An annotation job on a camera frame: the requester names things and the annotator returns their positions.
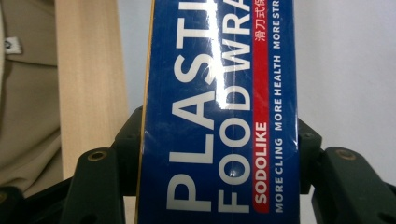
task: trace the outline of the beige fabric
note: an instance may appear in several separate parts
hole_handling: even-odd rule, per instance
[[[6,36],[22,55],[6,57],[0,118],[0,186],[31,195],[62,180],[53,2],[3,0]]]

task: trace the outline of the plastic food wrap box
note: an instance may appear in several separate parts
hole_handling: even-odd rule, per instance
[[[153,1],[136,222],[298,223],[292,1]]]

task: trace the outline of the white surface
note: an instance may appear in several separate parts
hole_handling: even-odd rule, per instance
[[[132,111],[143,104],[149,0],[119,0]],[[362,154],[396,184],[396,1],[298,0],[295,8],[299,117],[323,147]],[[301,223],[316,223],[308,196]]]

